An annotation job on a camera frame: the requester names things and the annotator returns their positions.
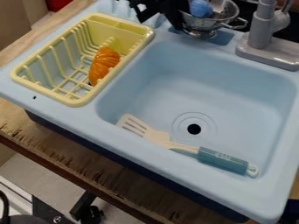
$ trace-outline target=sink basin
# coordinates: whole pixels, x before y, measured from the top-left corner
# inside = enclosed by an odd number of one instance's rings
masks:
[[[208,145],[258,165],[263,175],[295,96],[295,85],[280,75],[160,42],[111,85],[97,112],[113,124],[130,113],[172,141]]]

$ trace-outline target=orange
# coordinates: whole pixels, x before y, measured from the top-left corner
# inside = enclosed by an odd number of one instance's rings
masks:
[[[110,67],[115,67],[120,62],[121,55],[110,47],[102,47],[94,56],[89,69],[89,81],[95,86],[98,79],[104,78]]]

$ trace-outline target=dish rack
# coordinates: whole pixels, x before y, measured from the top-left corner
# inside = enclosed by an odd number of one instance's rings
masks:
[[[91,14],[17,65],[10,77],[18,84],[71,107],[90,102],[154,38],[151,28],[104,14]],[[88,71],[99,48],[121,55],[119,64],[95,87]]]

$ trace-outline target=metal colander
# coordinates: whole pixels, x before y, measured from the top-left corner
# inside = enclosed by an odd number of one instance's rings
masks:
[[[202,18],[180,11],[183,16],[184,32],[195,38],[211,38],[216,34],[216,30],[221,27],[229,29],[243,29],[247,26],[246,19],[240,18],[239,7],[231,0],[211,0],[213,7],[212,17]]]

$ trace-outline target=light blue sink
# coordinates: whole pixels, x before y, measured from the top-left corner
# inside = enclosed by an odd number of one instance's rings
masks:
[[[267,170],[296,97],[287,78],[175,42],[152,45],[97,104],[109,123],[130,113],[171,140]]]
[[[237,57],[234,49],[242,33],[224,29],[205,42],[171,32],[164,22],[154,40],[78,108],[10,79],[16,64],[108,3],[96,2],[0,68],[0,97],[249,218],[275,223],[299,164],[299,73]],[[240,176],[161,148],[115,126],[126,113],[168,131],[172,141],[258,165],[260,174]]]

